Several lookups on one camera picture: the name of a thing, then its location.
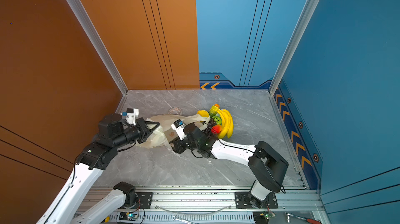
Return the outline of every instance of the gray marble surface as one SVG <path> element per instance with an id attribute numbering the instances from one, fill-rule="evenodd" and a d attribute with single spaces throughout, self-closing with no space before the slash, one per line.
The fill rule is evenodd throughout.
<path id="1" fill-rule="evenodd" d="M 303 186 L 277 124 L 266 90 L 130 90 L 123 106 L 138 108 L 144 119 L 167 114 L 172 107 L 190 116 L 218 103 L 230 111 L 234 131 L 226 141 L 257 144 L 265 141 L 288 162 L 283 185 Z M 109 164 L 94 186 L 114 186 L 120 181 L 135 186 L 251 186 L 250 168 L 228 160 L 195 158 L 189 150 L 176 154 L 165 146 L 146 149 L 135 146 L 121 152 Z"/>

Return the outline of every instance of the yellow banana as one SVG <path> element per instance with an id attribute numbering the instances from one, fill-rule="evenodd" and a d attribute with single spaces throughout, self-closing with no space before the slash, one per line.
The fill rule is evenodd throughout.
<path id="1" fill-rule="evenodd" d="M 227 131 L 227 134 L 226 134 L 226 136 L 228 138 L 230 138 L 232 136 L 232 134 L 233 134 L 233 119 L 232 119 L 232 115 L 226 109 L 223 109 L 222 111 L 225 112 L 230 118 L 229 130 Z"/>
<path id="2" fill-rule="evenodd" d="M 229 117 L 229 115 L 226 113 L 226 112 L 224 112 L 224 111 L 222 111 L 222 110 L 218 110 L 218 114 L 220 114 L 220 116 L 223 116 L 223 119 L 224 119 L 224 122 L 223 122 L 223 124 L 222 124 L 222 130 L 221 130 L 221 132 L 218 134 L 218 138 L 220 138 L 220 139 L 222 139 L 225 135 L 226 135 L 226 133 L 228 132 L 228 130 L 229 130 L 229 126 L 230 126 L 230 117 Z"/>

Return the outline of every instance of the orange wall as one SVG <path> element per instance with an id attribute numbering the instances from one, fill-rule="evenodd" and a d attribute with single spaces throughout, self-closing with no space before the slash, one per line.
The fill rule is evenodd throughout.
<path id="1" fill-rule="evenodd" d="M 35 223 L 121 93 L 65 0 L 0 7 L 0 216 Z"/>
<path id="2" fill-rule="evenodd" d="M 128 89 L 198 89 L 196 0 L 81 0 Z"/>

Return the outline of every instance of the ratchet wrench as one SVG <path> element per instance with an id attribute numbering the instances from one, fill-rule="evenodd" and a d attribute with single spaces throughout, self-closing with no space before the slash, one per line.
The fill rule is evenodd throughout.
<path id="1" fill-rule="evenodd" d="M 181 219 L 181 218 L 176 217 L 176 216 L 173 216 L 172 219 L 173 220 L 182 221 L 183 223 L 186 223 L 186 224 L 197 224 L 197 223 L 194 223 L 194 222 L 191 222 L 191 221 L 188 221 L 188 220 Z"/>

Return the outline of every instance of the red fruit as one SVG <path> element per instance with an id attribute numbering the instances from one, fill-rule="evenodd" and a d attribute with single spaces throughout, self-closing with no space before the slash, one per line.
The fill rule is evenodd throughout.
<path id="1" fill-rule="evenodd" d="M 213 134 L 218 134 L 219 132 L 221 132 L 222 129 L 223 127 L 220 124 L 217 124 L 211 128 L 211 132 Z"/>

